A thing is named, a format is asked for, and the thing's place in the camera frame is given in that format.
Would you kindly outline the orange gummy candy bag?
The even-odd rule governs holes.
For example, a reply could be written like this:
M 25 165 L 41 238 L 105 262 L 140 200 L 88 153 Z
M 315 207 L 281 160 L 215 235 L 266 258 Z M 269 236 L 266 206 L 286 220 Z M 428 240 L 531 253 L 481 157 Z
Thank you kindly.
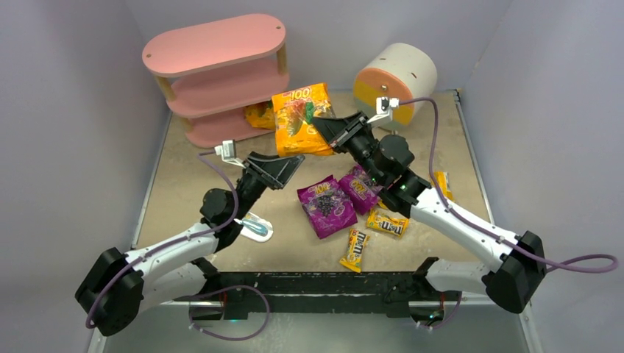
M 273 95 L 272 107 L 279 156 L 333 154 L 333 150 L 311 123 L 313 118 L 336 117 L 325 82 Z
M 246 121 L 254 128 L 275 130 L 274 108 L 271 101 L 251 104 L 244 108 Z

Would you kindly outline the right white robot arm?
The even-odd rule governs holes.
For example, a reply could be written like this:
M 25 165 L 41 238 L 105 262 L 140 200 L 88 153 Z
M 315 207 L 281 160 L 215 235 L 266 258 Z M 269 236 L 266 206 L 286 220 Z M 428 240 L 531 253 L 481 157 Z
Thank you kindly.
M 469 250 L 479 261 L 452 263 L 426 260 L 419 270 L 437 291 L 463 291 L 488 296 L 510 313 L 520 314 L 547 271 L 537 257 L 542 239 L 530 232 L 517 235 L 484 221 L 449 201 L 409 165 L 414 161 L 406 139 L 374 137 L 366 116 L 312 118 L 311 123 L 333 151 L 350 154 L 381 186 L 379 197 L 393 212 L 425 224 Z

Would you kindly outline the purple grape candy bag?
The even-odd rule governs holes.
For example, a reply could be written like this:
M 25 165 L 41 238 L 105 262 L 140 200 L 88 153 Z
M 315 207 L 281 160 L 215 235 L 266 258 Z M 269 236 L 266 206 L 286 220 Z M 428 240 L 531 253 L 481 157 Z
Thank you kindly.
M 297 197 L 318 239 L 325 239 L 358 222 L 351 199 L 333 175 L 297 189 Z
M 379 201 L 380 188 L 372 181 L 365 170 L 356 164 L 338 181 L 341 189 L 349 196 L 355 211 L 364 215 Z

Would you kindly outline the yellow M&M bag bottom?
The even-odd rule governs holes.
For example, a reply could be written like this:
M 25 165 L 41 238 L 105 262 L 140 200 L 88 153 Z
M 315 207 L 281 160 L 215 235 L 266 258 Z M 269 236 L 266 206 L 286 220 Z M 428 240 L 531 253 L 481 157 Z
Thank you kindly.
M 362 255 L 368 242 L 368 234 L 358 229 L 350 229 L 347 252 L 338 263 L 355 273 L 361 273 Z

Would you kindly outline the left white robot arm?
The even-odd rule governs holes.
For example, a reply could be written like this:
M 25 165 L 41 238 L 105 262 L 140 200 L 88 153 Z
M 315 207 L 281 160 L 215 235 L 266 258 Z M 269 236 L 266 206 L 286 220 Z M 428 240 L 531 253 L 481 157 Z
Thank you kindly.
M 232 160 L 242 168 L 236 182 L 208 163 L 228 187 L 205 193 L 199 221 L 153 246 L 125 253 L 113 247 L 99 255 L 74 295 L 87 314 L 85 326 L 111 336 L 151 307 L 200 297 L 217 275 L 206 256 L 230 246 L 239 235 L 258 243 L 271 238 L 271 223 L 251 209 L 266 189 L 283 189 L 304 159 L 251 152 L 244 160 Z

